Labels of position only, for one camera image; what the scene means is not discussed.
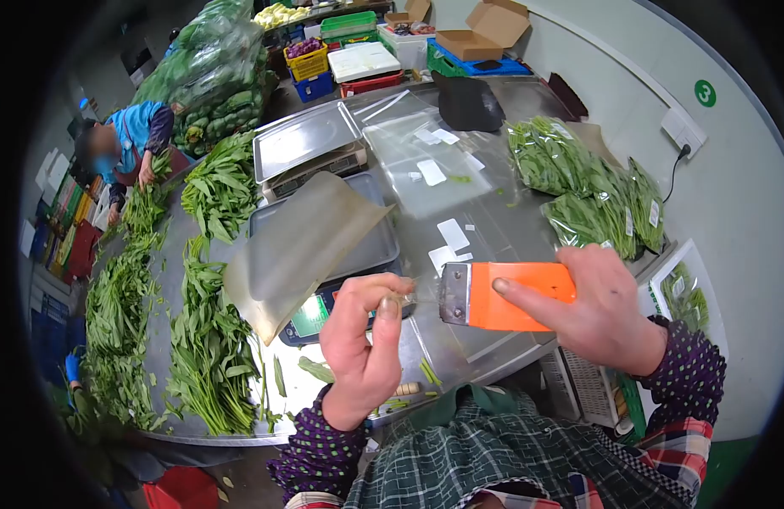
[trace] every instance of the orange scraper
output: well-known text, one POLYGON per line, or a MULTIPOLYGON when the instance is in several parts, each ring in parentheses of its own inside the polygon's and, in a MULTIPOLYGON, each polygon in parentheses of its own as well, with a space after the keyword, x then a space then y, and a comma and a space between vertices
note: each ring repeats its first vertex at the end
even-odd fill
POLYGON ((450 262, 440 280, 440 319, 490 331, 549 331, 494 291, 491 282, 497 278, 517 281, 568 304, 576 300, 570 272, 560 263, 450 262))

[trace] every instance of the face mask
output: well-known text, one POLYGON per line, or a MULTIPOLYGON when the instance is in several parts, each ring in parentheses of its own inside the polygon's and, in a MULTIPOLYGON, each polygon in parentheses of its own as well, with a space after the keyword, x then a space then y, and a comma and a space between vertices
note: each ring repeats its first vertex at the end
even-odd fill
POLYGON ((114 168, 118 162, 120 162, 120 159, 103 154, 102 156, 94 158, 92 164, 95 166, 95 171, 98 173, 111 173, 112 168, 114 168))

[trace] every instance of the knife handle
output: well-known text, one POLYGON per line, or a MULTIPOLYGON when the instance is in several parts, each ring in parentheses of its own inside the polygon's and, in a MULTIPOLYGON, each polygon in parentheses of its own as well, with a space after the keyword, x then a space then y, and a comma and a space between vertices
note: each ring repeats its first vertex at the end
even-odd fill
POLYGON ((568 304, 576 300, 576 285, 560 263, 472 263, 468 325, 491 331, 549 331, 493 289, 491 283, 497 278, 517 281, 568 304))

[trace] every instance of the green circle sign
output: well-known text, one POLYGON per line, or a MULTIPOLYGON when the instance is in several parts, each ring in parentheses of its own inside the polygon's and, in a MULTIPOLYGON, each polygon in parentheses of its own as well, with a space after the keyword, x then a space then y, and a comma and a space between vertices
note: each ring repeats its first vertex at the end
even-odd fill
POLYGON ((699 80, 695 83, 695 95, 704 107, 712 107, 717 102, 717 92, 714 91, 711 83, 705 80, 699 80))

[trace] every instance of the number 3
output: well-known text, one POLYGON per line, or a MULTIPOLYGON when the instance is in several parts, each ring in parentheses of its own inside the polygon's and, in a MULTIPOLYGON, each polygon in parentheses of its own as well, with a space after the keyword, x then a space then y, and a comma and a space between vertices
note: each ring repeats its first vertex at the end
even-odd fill
POLYGON ((711 97, 711 89, 708 85, 703 85, 703 93, 699 94, 698 97, 702 103, 707 103, 709 98, 711 97))

